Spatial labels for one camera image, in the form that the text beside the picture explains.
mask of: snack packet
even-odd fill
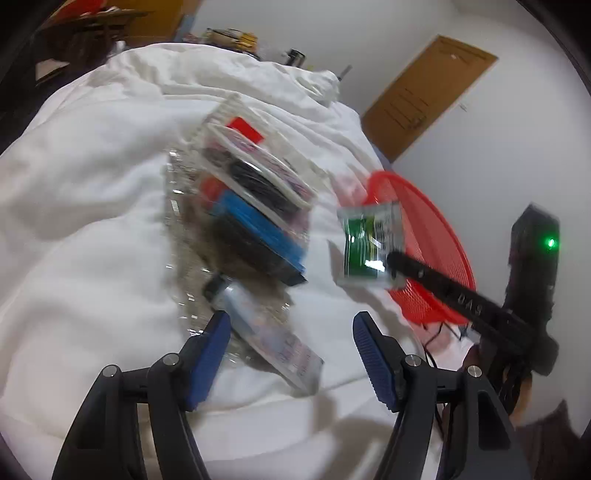
[[[338,211],[345,232],[342,286],[404,288],[406,278],[387,270],[386,258],[394,250],[404,251],[402,212],[398,202],[348,207]]]

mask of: red plastic basket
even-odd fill
[[[462,285],[476,289],[470,262],[456,234],[435,205],[408,180],[391,171],[377,171],[368,180],[364,205],[398,200],[406,254],[435,268]],[[464,325],[466,319],[437,300],[413,280],[403,290],[390,290],[392,298],[411,322],[448,321]]]

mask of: white duvet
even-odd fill
[[[63,439],[102,367],[151,365],[178,351],[163,225],[166,145],[232,92],[307,158],[335,174],[381,168],[336,77],[213,47],[122,53],[53,95],[0,157],[0,432],[34,480],[51,478]],[[219,480],[373,478],[395,416],[375,398],[351,334],[368,310],[407,352],[416,343],[380,289],[333,279],[343,234],[337,200],[314,208],[308,283],[290,289],[290,322],[324,360],[320,392],[296,398],[277,374],[220,370],[190,423]],[[457,368],[466,345],[438,358]],[[144,453],[158,478],[149,423]],[[440,442],[424,478],[434,478]]]

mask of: black cord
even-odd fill
[[[439,324],[439,330],[437,331],[437,333],[436,333],[435,335],[433,335],[433,336],[432,336],[432,337],[431,337],[431,338],[430,338],[430,339],[427,341],[427,343],[425,343],[425,344],[423,345],[423,347],[424,347],[425,349],[427,349],[427,347],[429,346],[429,344],[430,344],[430,343],[431,343],[433,340],[435,340],[435,338],[437,338],[437,337],[439,336],[439,334],[441,334],[441,330],[443,330],[443,323],[444,323],[444,322],[441,322],[441,323]]]
[[[452,332],[453,336],[454,336],[454,337],[456,337],[456,340],[458,340],[458,341],[462,340],[462,336],[461,336],[461,335],[458,335],[458,334],[456,333],[456,331],[455,331],[455,330],[454,330],[454,329],[453,329],[451,326],[449,326],[449,325],[447,324],[447,322],[443,322],[443,324],[444,324],[444,325],[447,327],[447,329],[448,329],[450,332]]]

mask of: wooden door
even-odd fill
[[[495,60],[438,36],[363,116],[363,131],[390,162],[396,160]]]

